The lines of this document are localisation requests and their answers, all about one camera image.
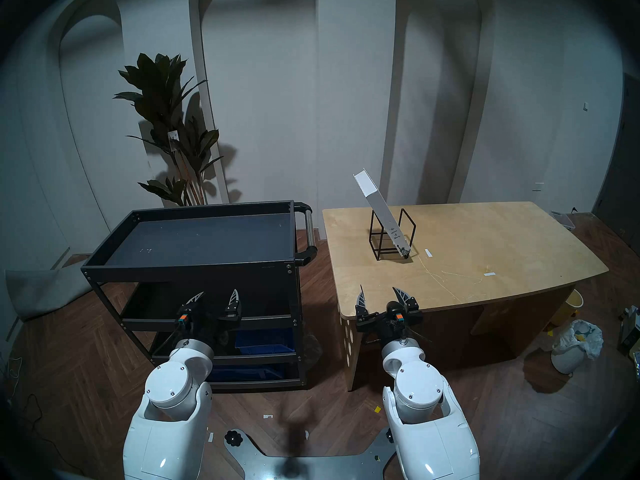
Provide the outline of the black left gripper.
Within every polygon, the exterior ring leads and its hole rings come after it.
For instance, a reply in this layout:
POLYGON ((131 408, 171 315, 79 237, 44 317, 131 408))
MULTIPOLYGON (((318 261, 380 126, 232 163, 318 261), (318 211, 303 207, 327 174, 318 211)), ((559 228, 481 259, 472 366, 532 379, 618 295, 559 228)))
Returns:
POLYGON ((241 321, 241 301, 237 289, 232 291, 228 305, 222 314, 202 309, 200 298, 204 291, 194 295, 177 311, 177 329, 183 339, 196 339, 214 343, 221 333, 237 328, 241 321))

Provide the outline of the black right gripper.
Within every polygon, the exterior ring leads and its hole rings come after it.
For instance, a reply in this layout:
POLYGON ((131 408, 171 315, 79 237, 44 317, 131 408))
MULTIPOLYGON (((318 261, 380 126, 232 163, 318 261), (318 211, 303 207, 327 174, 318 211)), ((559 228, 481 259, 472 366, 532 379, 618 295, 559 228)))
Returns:
POLYGON ((406 339, 410 336, 410 327, 423 321, 423 313, 413 296, 397 287, 392 288, 403 312, 369 313, 362 285, 356 299, 356 330, 368 334, 375 332, 381 341, 406 339))

